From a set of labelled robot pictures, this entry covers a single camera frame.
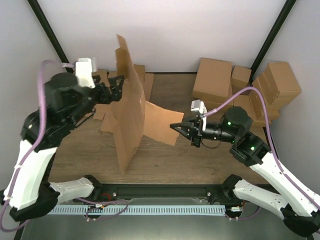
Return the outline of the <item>brown cardboard box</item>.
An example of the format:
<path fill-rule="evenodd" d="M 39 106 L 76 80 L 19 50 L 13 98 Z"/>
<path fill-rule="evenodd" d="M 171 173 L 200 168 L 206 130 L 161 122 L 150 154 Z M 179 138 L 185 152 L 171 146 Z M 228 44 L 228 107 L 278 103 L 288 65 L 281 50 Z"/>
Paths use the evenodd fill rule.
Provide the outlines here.
<path fill-rule="evenodd" d="M 125 172 L 143 136 L 174 146 L 178 132 L 170 125 L 180 122 L 184 113 L 155 105 L 145 98 L 144 82 L 132 61 L 125 38 L 117 35 L 116 72 L 124 76 L 122 98 L 110 104 L 97 104 L 93 116 L 101 120 L 102 132 L 113 134 L 119 169 Z"/>

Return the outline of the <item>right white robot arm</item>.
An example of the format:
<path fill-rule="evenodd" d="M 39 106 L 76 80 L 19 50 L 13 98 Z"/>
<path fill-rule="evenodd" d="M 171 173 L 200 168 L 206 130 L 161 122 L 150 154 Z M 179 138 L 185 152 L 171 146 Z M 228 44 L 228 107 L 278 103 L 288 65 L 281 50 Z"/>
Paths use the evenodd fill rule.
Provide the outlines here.
<path fill-rule="evenodd" d="M 252 118 L 240 106 L 229 108 L 220 122 L 207 122 L 197 114 L 170 128 L 200 147 L 203 140 L 230 143 L 229 152 L 241 164 L 262 176 L 276 190 L 271 192 L 231 174 L 222 188 L 229 202 L 245 200 L 278 216 L 286 227 L 301 237 L 320 230 L 320 196 L 308 190 L 273 155 L 269 145 L 250 131 Z"/>

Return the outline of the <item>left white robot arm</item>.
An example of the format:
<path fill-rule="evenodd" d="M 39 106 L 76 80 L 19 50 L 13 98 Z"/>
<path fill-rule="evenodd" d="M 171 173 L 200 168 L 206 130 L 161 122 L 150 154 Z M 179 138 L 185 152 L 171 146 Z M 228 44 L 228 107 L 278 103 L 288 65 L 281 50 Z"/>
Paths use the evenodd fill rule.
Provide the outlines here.
<path fill-rule="evenodd" d="M 97 202 L 101 198 L 101 183 L 92 175 L 62 183 L 48 178 L 62 140 L 95 114 L 97 104 L 120 101 L 124 82 L 119 75 L 82 86 L 75 75 L 62 72 L 44 84 L 44 107 L 25 119 L 13 176 L 0 192 L 0 201 L 10 206 L 14 221 L 43 217 L 73 199 Z"/>

